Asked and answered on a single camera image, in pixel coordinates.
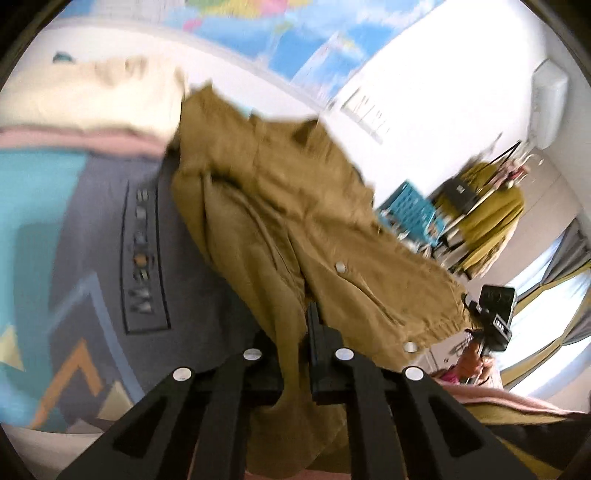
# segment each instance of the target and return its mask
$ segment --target world map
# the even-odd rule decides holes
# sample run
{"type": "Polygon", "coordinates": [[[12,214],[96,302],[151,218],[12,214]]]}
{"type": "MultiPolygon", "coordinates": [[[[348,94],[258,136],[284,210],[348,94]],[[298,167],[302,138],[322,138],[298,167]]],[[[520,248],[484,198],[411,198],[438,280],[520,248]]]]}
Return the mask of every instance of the world map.
{"type": "Polygon", "coordinates": [[[327,104],[444,0],[73,0],[60,14],[166,25],[232,50],[327,104]]]}

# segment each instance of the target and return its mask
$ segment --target blue crate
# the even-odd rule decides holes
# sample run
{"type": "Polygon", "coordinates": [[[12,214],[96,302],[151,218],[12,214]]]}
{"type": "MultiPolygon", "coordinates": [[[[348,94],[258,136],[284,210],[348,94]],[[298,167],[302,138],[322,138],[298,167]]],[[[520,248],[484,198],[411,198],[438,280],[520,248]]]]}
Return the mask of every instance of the blue crate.
{"type": "MultiPolygon", "coordinates": [[[[418,242],[437,245],[443,232],[445,223],[435,215],[435,207],[424,198],[417,189],[405,181],[390,197],[392,203],[386,208],[403,229],[408,230],[408,236],[418,242]],[[435,222],[437,233],[429,235],[428,227],[435,222]]],[[[388,224],[388,219],[380,215],[380,220],[388,224]]]]}

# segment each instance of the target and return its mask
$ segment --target yellow triangle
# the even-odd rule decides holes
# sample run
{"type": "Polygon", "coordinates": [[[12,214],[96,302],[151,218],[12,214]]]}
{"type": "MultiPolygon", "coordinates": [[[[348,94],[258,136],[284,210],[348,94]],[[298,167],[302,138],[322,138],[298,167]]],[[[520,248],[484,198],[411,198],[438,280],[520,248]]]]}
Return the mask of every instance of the yellow triangle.
{"type": "Polygon", "coordinates": [[[0,362],[13,368],[25,371],[22,364],[21,353],[18,350],[17,333],[14,325],[9,326],[0,337],[0,362]]]}
{"type": "Polygon", "coordinates": [[[133,406],[134,404],[127,396],[123,385],[119,381],[115,381],[96,418],[116,421],[125,415],[133,406]]]}

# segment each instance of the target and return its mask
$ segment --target khaki shirt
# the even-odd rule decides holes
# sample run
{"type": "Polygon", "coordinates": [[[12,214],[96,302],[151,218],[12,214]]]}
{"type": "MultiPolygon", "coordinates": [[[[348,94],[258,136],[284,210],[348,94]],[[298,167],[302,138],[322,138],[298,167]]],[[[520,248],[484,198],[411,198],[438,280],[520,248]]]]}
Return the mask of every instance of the khaki shirt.
{"type": "Polygon", "coordinates": [[[253,415],[248,469],[292,476],[346,441],[344,408],[313,404],[298,355],[310,298],[348,347],[400,370],[406,342],[471,326],[464,290],[381,229],[373,191],[317,120],[247,120],[206,87],[185,101],[179,136],[178,209],[276,343],[284,377],[277,405],[253,415]]]}

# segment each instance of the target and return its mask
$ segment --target screw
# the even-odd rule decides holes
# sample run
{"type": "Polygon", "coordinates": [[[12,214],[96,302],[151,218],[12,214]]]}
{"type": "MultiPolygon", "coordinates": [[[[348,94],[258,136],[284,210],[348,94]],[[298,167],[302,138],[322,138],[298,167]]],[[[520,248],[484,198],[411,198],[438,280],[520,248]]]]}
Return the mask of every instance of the screw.
{"type": "Polygon", "coordinates": [[[339,360],[342,360],[343,362],[348,362],[349,360],[352,360],[354,356],[355,354],[353,353],[353,350],[350,350],[348,348],[339,348],[335,352],[335,357],[339,360]]]}
{"type": "Polygon", "coordinates": [[[418,382],[423,379],[425,373],[419,367],[409,367],[405,370],[404,375],[406,375],[409,380],[418,382]]]}
{"type": "Polygon", "coordinates": [[[262,352],[258,348],[249,348],[244,351],[243,357],[250,362],[254,362],[262,357],[262,352]]]}
{"type": "Polygon", "coordinates": [[[177,368],[174,371],[173,378],[177,382],[184,382],[185,380],[188,380],[189,378],[191,378],[192,375],[193,375],[193,372],[191,372],[190,368],[181,367],[181,368],[177,368]]]}

